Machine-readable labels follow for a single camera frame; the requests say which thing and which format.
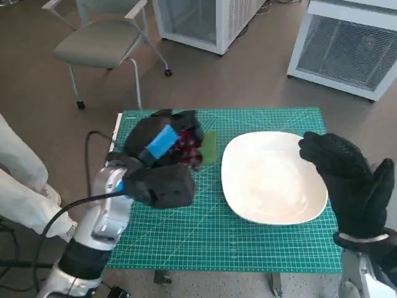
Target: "chair seat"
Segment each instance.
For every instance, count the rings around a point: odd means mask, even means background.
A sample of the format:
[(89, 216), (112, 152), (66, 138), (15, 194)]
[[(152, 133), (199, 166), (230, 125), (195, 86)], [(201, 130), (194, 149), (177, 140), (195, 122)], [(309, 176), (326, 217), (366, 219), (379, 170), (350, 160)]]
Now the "chair seat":
[(81, 27), (66, 37), (54, 56), (74, 65), (118, 67), (139, 32), (125, 20), (101, 20)]

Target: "mini fridge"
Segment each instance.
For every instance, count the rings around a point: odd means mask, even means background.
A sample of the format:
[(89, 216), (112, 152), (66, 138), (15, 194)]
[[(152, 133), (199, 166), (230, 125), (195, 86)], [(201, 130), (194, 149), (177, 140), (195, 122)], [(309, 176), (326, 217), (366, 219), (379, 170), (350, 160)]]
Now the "mini fridge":
[(266, 0), (153, 0), (161, 38), (219, 55)]
[(288, 75), (379, 101), (397, 78), (396, 3), (311, 0)]

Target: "concrete floor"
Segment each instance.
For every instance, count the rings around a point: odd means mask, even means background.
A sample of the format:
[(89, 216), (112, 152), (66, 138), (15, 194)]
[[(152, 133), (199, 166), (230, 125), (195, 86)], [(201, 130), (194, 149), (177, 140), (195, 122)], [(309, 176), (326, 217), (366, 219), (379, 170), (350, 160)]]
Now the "concrete floor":
[[(62, 13), (75, 22), (74, 1), (65, 1)], [(87, 109), (79, 111), (66, 65), (52, 51), (69, 29), (40, 7), (45, 0), (25, 0), (0, 8), (0, 113), (44, 161), (50, 183), (65, 202), (85, 195), (83, 143), (92, 129), (110, 133), (116, 113), (136, 109), (133, 70), (124, 63), (112, 72), (76, 68), (78, 88)], [(351, 139), (377, 163), (397, 157), (397, 84), (382, 100), (365, 99), (299, 79), (287, 79), (286, 70), (306, 4), (274, 4), (271, 13), (256, 16), (246, 34), (224, 57), (185, 45), (160, 41), (153, 10), (149, 9), (151, 36), (167, 58), (174, 76), (166, 78), (163, 66), (148, 48), (135, 58), (140, 66), (143, 107), (180, 109), (214, 107), (318, 106), (329, 132)], [(103, 162), (108, 144), (94, 140), (92, 172)], [(389, 226), (397, 227), (397, 205), (392, 200)], [(71, 212), (79, 220), (82, 209)], [(13, 225), (30, 258), (38, 240), (34, 232)], [(0, 253), (12, 257), (11, 241), (0, 240)], [(59, 239), (47, 241), (43, 256), (59, 257)], [(134, 297), (271, 297), (269, 277), (262, 273), (172, 273), (174, 285), (153, 285), (153, 272), (107, 270), (105, 280), (118, 284)], [(285, 274), (285, 297), (336, 297), (338, 276)], [(2, 284), (28, 286), (29, 270), (13, 270)], [(105, 297), (106, 290), (101, 290)], [(34, 297), (33, 292), (13, 294), (0, 289), (1, 297)]]

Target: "oval plate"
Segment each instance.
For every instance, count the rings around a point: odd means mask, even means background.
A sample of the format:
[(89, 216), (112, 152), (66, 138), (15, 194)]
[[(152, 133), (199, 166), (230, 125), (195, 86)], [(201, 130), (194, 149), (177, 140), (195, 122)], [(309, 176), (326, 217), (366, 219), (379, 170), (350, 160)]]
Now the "oval plate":
[(287, 132), (252, 132), (229, 142), (221, 180), (236, 214), (259, 224), (295, 225), (323, 212), (327, 188), (314, 165), (300, 157), (301, 139)]

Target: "gloved hand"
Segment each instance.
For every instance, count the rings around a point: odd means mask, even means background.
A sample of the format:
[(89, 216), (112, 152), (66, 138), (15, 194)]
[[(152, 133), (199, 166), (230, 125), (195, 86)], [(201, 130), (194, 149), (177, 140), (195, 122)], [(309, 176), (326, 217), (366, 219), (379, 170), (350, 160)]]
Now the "gloved hand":
[(384, 159), (372, 173), (368, 161), (351, 142), (333, 133), (307, 132), (299, 141), (300, 156), (323, 178), (339, 231), (368, 239), (386, 233), (386, 207), (394, 188), (394, 163)]

